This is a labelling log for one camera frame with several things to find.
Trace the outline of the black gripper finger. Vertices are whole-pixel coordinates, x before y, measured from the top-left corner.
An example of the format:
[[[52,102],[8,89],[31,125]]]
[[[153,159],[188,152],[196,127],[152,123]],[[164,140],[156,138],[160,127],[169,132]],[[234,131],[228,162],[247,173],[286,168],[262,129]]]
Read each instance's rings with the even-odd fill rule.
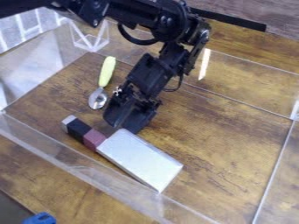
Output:
[[[135,102],[136,101],[132,97],[113,96],[111,98],[103,118],[113,128],[117,127],[127,119]]]
[[[159,106],[153,104],[127,104],[121,127],[136,134],[152,121]]]

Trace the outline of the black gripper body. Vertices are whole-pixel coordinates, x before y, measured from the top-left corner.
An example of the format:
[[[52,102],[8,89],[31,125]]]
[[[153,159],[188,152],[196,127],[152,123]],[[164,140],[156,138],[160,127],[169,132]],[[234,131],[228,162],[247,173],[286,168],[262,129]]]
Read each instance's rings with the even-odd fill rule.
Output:
[[[157,96],[164,90],[176,71],[161,58],[147,53],[135,64],[111,98],[111,106],[115,109],[157,109],[161,101]]]

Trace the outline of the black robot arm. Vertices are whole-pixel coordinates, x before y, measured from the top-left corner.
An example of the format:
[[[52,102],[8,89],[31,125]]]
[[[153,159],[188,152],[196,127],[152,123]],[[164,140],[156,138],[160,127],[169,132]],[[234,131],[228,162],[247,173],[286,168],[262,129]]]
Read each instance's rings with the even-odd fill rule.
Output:
[[[123,37],[140,46],[163,43],[145,54],[109,99],[103,118],[112,127],[137,133],[153,119],[172,77],[188,75],[209,41],[211,26],[184,0],[0,0],[0,18],[45,7],[87,25],[116,20]]]

